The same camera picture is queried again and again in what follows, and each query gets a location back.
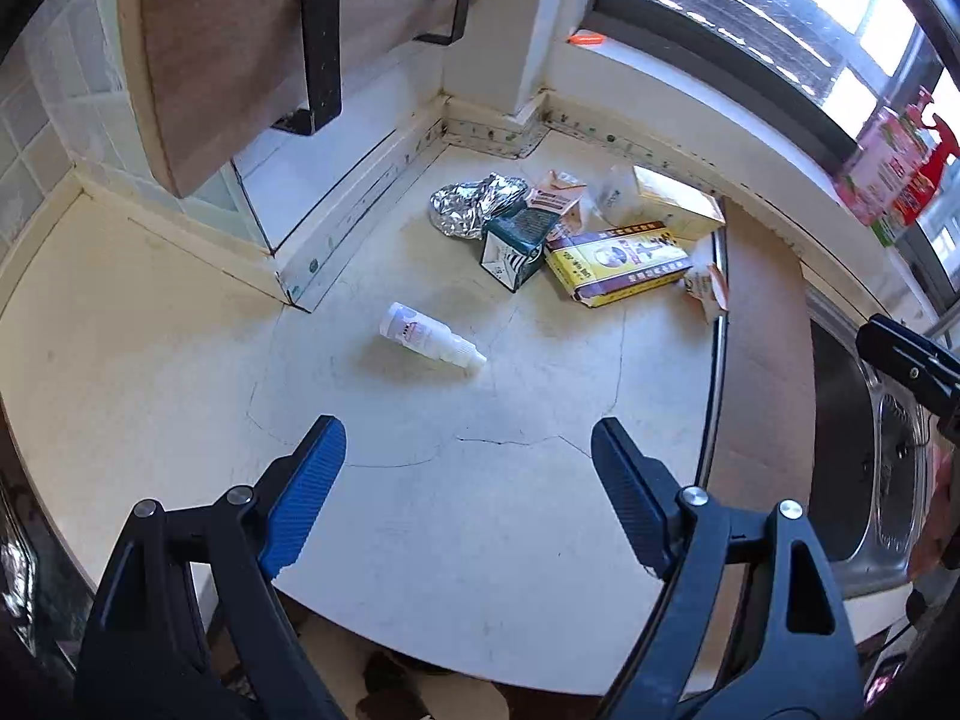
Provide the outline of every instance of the window sill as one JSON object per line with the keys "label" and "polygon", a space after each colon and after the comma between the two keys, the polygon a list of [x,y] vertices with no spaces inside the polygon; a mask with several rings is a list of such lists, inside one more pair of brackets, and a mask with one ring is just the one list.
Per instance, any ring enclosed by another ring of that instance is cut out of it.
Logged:
{"label": "window sill", "polygon": [[600,46],[556,45],[546,81],[712,170],[764,223],[775,215],[780,223],[768,226],[861,314],[882,308],[915,329],[935,319],[899,255],[840,204],[823,169],[726,95],[611,38]]}

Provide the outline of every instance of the metal screw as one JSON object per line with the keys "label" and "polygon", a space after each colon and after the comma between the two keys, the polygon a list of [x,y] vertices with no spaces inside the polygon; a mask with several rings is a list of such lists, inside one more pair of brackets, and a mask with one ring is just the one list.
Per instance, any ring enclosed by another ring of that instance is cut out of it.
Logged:
{"label": "metal screw", "polygon": [[235,488],[227,490],[227,502],[234,506],[243,506],[253,500],[253,488],[246,485],[237,485]]}
{"label": "metal screw", "polygon": [[791,501],[789,498],[781,501],[779,510],[787,519],[800,519],[800,516],[803,514],[803,506],[796,501]]}
{"label": "metal screw", "polygon": [[683,488],[683,491],[680,493],[680,497],[688,502],[690,506],[702,506],[710,499],[710,496],[707,495],[707,490],[701,490],[700,488],[696,487]]}
{"label": "metal screw", "polygon": [[133,507],[133,516],[140,517],[141,519],[152,517],[156,510],[157,501],[152,498],[144,498]]}

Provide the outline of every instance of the yellow box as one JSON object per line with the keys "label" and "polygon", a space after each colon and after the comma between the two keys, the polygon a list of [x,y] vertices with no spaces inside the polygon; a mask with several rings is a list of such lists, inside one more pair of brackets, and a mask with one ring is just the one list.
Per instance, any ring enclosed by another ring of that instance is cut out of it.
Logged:
{"label": "yellow box", "polygon": [[662,221],[678,238],[699,241],[725,223],[716,199],[659,172],[634,165],[640,220]]}
{"label": "yellow box", "polygon": [[547,241],[546,262],[590,308],[677,281],[692,265],[661,221]]}

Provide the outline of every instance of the pink package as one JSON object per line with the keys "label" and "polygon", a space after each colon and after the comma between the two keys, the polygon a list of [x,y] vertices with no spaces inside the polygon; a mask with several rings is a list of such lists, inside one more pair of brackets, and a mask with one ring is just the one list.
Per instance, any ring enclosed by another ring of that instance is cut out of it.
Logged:
{"label": "pink package", "polygon": [[928,147],[919,134],[920,114],[929,102],[929,93],[922,89],[918,103],[908,105],[901,116],[882,108],[856,154],[834,178],[837,194],[861,223],[877,221],[923,165]]}

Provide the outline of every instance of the window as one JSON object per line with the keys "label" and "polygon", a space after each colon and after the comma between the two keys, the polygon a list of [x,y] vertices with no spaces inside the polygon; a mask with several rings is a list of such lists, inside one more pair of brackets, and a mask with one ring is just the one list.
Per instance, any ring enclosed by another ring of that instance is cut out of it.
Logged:
{"label": "window", "polygon": [[943,69],[902,0],[596,0],[586,25],[704,79],[828,172],[879,106]]}

